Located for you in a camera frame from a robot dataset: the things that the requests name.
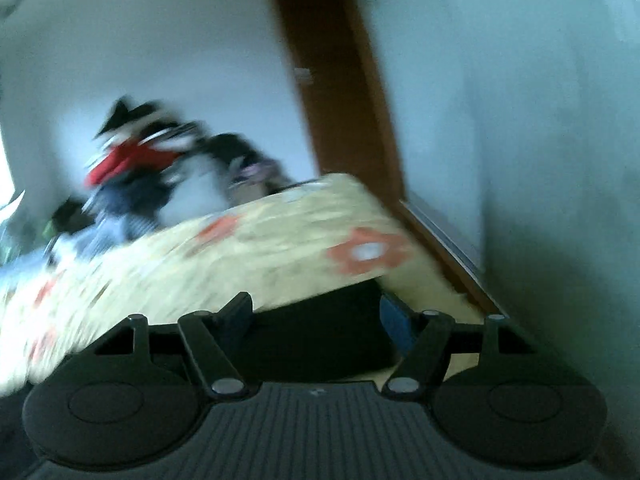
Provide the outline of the black pants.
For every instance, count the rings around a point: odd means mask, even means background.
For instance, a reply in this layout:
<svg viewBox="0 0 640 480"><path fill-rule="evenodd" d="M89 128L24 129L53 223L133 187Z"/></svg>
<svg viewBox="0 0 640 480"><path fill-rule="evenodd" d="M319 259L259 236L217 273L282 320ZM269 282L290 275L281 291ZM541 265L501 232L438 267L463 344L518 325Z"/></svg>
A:
<svg viewBox="0 0 640 480"><path fill-rule="evenodd" d="M23 408L30 385L1 402L6 479L329 479L355 477L340 448L337 405L350 378L394 362L374 281L285 306L253 308L229 358L250 395L210 404L186 440L141 465L62 465L37 452Z"/></svg>

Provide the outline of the pile of clothes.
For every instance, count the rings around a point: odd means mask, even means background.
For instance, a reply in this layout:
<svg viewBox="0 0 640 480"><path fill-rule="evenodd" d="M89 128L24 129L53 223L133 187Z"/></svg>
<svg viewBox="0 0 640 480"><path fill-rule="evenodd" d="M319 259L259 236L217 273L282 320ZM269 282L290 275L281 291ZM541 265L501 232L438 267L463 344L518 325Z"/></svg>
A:
<svg viewBox="0 0 640 480"><path fill-rule="evenodd" d="M280 162L242 134L209 134L159 102L117 100L94 137L85 200L52 218L44 254L52 264L91 260L158 230L219 214L292 185Z"/></svg>

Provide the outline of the yellow carrot print bedsheet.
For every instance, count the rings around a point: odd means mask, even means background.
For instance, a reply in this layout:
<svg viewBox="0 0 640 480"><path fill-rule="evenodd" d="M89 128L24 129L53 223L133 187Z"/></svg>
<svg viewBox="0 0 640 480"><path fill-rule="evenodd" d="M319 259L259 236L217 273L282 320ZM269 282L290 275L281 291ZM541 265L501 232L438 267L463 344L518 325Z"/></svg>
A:
<svg viewBox="0 0 640 480"><path fill-rule="evenodd" d="M1 390L42 382L131 313L168 324L247 292L257 312L379 280L411 310L462 323L480 312L434 259L348 174L188 220L1 287Z"/></svg>

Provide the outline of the white wardrobe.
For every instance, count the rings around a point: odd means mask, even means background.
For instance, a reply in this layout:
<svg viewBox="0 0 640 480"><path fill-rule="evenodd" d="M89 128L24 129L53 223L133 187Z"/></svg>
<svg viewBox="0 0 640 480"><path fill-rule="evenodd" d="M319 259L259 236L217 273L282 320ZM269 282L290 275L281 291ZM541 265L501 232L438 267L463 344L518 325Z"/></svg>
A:
<svg viewBox="0 0 640 480"><path fill-rule="evenodd" d="M357 0L408 204L597 384L639 474L639 0Z"/></svg>

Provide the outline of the brown wooden door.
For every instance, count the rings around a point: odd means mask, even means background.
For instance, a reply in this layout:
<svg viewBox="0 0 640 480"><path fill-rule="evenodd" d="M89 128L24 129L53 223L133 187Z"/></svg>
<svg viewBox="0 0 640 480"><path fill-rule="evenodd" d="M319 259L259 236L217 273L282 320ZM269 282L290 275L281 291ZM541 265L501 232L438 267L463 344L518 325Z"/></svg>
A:
<svg viewBox="0 0 640 480"><path fill-rule="evenodd" d="M357 0L273 0L320 174L358 178L486 313L499 308L434 226L409 206L380 71Z"/></svg>

